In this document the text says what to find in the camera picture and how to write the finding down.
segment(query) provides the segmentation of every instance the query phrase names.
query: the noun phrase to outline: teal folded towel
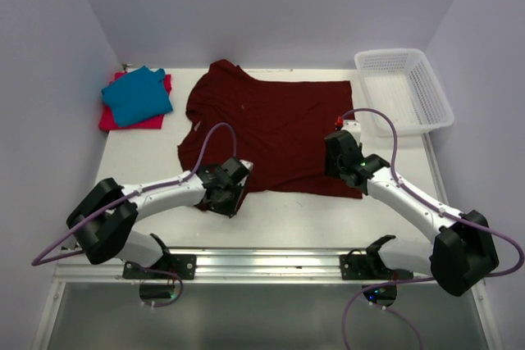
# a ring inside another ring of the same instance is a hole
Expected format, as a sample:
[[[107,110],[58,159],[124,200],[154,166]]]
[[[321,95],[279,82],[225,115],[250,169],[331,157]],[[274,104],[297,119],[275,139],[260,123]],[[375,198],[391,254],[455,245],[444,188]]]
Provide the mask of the teal folded towel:
[[[103,101],[112,109],[119,127],[173,111],[164,88],[164,75],[163,69],[151,71],[142,66],[102,89]]]

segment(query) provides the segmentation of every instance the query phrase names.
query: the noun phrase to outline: red folded towel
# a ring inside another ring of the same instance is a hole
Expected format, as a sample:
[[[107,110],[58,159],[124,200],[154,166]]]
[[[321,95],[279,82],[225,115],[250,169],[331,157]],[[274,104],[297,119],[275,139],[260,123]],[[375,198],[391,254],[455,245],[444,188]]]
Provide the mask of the red folded towel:
[[[121,78],[125,73],[116,73],[113,81],[118,80]],[[171,92],[171,75],[166,74],[164,77],[164,88],[166,89],[167,93],[170,94]],[[143,120],[142,122],[139,122],[135,125],[126,126],[126,127],[119,127],[115,120],[113,119],[112,110],[110,107],[108,107],[106,104],[103,104],[103,112],[102,117],[100,118],[100,121],[98,123],[98,127],[100,130],[104,131],[110,131],[110,130],[123,130],[123,129],[160,129],[162,128],[162,119],[164,119],[164,115],[157,115],[153,118],[149,118],[147,120]]]

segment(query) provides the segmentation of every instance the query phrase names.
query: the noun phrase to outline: tabletop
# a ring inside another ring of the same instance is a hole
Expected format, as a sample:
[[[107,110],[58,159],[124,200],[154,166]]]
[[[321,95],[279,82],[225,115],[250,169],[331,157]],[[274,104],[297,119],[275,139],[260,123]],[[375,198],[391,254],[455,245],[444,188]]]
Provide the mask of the tabletop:
[[[350,80],[354,108],[365,107],[356,70],[245,70],[259,80]],[[207,69],[166,69],[171,74],[174,111],[161,130],[116,130],[109,133],[97,180],[113,177],[119,184],[147,183],[182,172],[177,145],[191,123],[185,107],[191,89]],[[357,113],[362,125],[363,154],[390,160],[392,139],[374,135],[372,114]],[[397,171],[436,197],[422,136],[399,138]],[[382,202],[317,196],[307,193],[250,193],[233,218],[177,207],[140,221],[134,227],[158,235],[170,247],[188,248],[362,248],[385,234],[425,242],[403,217]]]

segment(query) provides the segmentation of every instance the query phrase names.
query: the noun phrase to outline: laundry basket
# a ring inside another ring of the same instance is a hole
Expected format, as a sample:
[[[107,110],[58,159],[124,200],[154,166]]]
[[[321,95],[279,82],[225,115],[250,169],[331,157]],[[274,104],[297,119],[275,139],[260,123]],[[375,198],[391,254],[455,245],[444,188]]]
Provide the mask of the laundry basket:
[[[390,117],[398,134],[422,134],[454,123],[452,109],[423,52],[382,49],[359,52],[354,59],[368,106]],[[382,118],[373,119],[379,135],[391,134]]]

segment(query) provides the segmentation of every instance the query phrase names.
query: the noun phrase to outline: red cloth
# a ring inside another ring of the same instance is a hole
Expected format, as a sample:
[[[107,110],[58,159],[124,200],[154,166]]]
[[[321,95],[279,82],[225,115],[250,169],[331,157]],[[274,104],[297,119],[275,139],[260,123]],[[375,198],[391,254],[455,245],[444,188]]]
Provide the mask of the red cloth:
[[[219,122],[233,126],[237,157],[253,162],[249,192],[315,193],[361,198],[343,180],[324,175],[324,138],[337,116],[352,109],[349,81],[266,82],[228,61],[212,63],[189,95],[191,131],[179,146],[184,170],[194,167],[208,131]],[[230,131],[209,140],[203,164],[223,163],[232,154]]]
[[[113,78],[113,81],[118,80],[124,74],[125,73],[116,73],[115,77]],[[167,94],[170,94],[171,75],[169,74],[166,74],[164,76],[164,89],[167,91]],[[164,115],[157,115],[157,116],[154,116],[153,118],[143,120],[142,122],[136,123],[131,126],[119,127],[115,123],[115,120],[113,119],[112,109],[104,103],[102,105],[103,105],[102,116],[98,123],[98,127],[101,130],[110,131],[110,130],[120,130],[120,129],[125,130],[125,129],[161,129],[162,128],[162,120],[164,119]]]

